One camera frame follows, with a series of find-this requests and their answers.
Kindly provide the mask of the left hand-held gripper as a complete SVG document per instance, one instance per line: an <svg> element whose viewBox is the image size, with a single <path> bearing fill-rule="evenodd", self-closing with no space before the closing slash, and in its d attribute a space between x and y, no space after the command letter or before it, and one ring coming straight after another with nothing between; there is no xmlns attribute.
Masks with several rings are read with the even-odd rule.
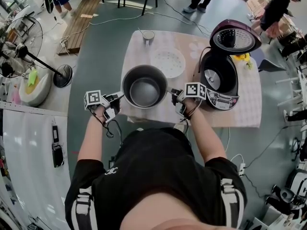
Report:
<svg viewBox="0 0 307 230"><path fill-rule="evenodd" d="M124 92L119 91L109 95L102 95L100 90L88 91L84 96L84 109L89 109L96 105L103 105L105 107L104 116L106 123L112 121L120 112L120 99L124 96Z"/></svg>

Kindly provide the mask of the person's left hand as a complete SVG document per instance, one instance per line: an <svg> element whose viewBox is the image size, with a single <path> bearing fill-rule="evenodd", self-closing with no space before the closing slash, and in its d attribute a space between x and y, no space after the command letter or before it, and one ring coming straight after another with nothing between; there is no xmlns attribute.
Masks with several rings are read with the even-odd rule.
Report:
<svg viewBox="0 0 307 230"><path fill-rule="evenodd" d="M92 116L104 127L106 118L104 116L105 107L103 105L96 105L91 107L90 112Z"/></svg>

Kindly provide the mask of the person's right hand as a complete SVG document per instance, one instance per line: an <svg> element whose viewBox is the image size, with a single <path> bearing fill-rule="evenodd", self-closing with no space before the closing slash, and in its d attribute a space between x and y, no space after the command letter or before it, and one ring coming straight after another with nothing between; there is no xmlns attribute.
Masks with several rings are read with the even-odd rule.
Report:
<svg viewBox="0 0 307 230"><path fill-rule="evenodd" d="M200 101L196 100L195 98L186 98L183 101L183 104L186 107L185 114L187 116L191 116L195 110L198 108Z"/></svg>

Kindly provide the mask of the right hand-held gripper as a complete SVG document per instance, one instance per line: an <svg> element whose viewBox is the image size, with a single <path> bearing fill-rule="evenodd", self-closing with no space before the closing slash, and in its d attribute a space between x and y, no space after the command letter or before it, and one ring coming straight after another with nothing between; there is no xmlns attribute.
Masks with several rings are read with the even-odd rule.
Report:
<svg viewBox="0 0 307 230"><path fill-rule="evenodd" d="M207 88L200 82L188 82L185 83L184 90L177 90L172 87L167 87L167 91L172 94L172 103L175 105L176 112L179 115L186 115L186 107L183 104L186 98L195 98L200 101L198 108L202 102L207 99Z"/></svg>

